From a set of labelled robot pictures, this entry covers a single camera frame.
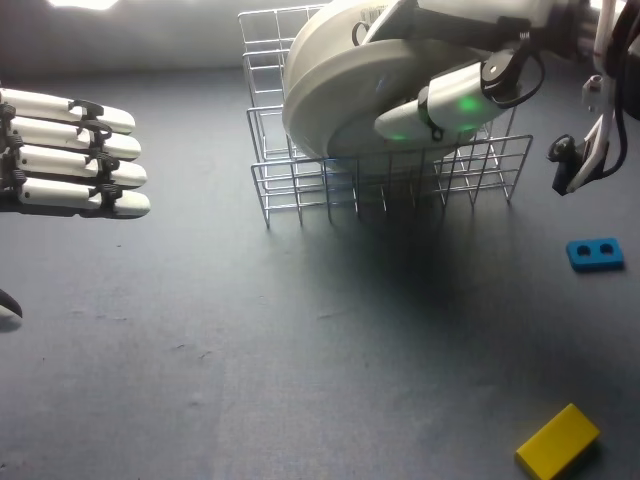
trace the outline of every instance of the dish rack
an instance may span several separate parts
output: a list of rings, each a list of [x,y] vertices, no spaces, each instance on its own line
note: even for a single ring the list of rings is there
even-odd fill
[[[272,213],[325,207],[352,206],[360,216],[363,205],[378,205],[389,212],[391,198],[406,202],[417,212],[420,200],[439,196],[443,208],[453,195],[466,194],[475,206],[480,192],[499,190],[507,202],[513,197],[533,137],[513,135],[516,109],[484,125],[473,139],[451,145],[451,154],[396,172],[394,162],[407,153],[386,153],[384,175],[361,174],[361,158],[308,158],[282,127],[283,72],[287,54],[302,26],[324,5],[307,5],[241,13],[243,64],[251,98],[247,122],[256,163],[251,174],[267,227]],[[350,168],[336,168],[336,165]]]

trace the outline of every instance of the white robot finger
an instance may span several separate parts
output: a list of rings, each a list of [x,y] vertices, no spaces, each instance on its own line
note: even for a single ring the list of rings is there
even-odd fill
[[[98,122],[92,121],[82,121],[74,126],[15,117],[10,121],[9,129],[14,135],[21,136],[24,143],[45,147],[87,151],[101,146],[105,153],[122,159],[138,158],[142,150],[135,138],[105,131]]]
[[[113,182],[126,187],[141,187],[147,181],[145,169],[110,155],[81,154],[53,148],[24,145],[19,149],[16,166],[24,172],[65,175]]]
[[[69,100],[53,95],[1,88],[0,103],[13,105],[21,117],[71,123],[95,119],[109,125],[114,132],[124,135],[133,132],[136,126],[130,113],[85,100]]]
[[[18,192],[22,205],[70,209],[88,217],[137,218],[149,213],[149,199],[116,185],[91,187],[39,178],[27,178]]]

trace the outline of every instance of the blue block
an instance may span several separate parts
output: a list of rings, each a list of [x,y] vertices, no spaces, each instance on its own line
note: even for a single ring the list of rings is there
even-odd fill
[[[615,238],[577,240],[567,244],[567,254],[576,272],[620,270],[624,256]]]

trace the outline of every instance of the wire rack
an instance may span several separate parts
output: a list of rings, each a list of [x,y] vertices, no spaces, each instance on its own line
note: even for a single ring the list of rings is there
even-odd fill
[[[334,207],[353,207],[360,216],[364,205],[377,205],[388,213],[395,200],[417,212],[425,196],[439,196],[446,208],[453,195],[466,194],[475,206],[481,192],[499,190],[509,202],[533,140],[512,134],[516,109],[484,125],[471,141],[451,145],[452,153],[433,163],[425,161],[427,149],[385,153],[388,168],[382,175],[362,173],[362,157],[308,158],[296,147],[282,127],[283,71],[297,33],[322,7],[239,15],[251,98],[247,121],[256,156],[251,174],[267,227],[280,211],[297,211],[302,223],[303,211],[312,207],[325,207],[331,220]],[[419,159],[415,166],[397,171],[400,157],[409,154]]]

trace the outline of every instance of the yellow rectangular block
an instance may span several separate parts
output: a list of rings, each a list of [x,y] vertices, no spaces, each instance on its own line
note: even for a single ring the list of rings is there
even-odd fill
[[[537,480],[551,480],[600,435],[600,430],[570,403],[516,452]]]

